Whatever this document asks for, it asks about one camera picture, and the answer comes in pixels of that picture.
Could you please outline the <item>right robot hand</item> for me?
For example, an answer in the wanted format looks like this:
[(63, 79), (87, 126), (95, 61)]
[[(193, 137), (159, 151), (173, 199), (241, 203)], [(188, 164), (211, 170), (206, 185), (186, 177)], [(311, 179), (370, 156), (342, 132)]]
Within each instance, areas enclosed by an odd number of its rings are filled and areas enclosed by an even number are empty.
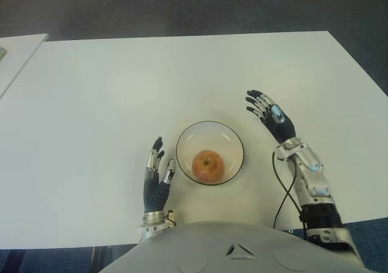
[(291, 119), (271, 97), (258, 90), (248, 90), (246, 101), (251, 104), (246, 110), (259, 118), (279, 144), (296, 137)]

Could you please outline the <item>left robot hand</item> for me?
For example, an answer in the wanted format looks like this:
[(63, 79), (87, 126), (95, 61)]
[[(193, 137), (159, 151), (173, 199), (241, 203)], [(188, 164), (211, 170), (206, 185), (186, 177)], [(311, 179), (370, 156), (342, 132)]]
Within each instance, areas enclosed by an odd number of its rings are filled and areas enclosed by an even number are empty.
[(150, 150), (147, 165), (145, 168), (144, 186), (143, 186), (143, 203), (145, 213), (154, 213), (164, 210), (164, 206), (169, 197), (170, 186), (175, 175), (176, 163), (170, 159), (166, 172), (159, 179), (159, 164), (164, 156), (161, 150), (163, 145), (162, 138), (158, 137)]

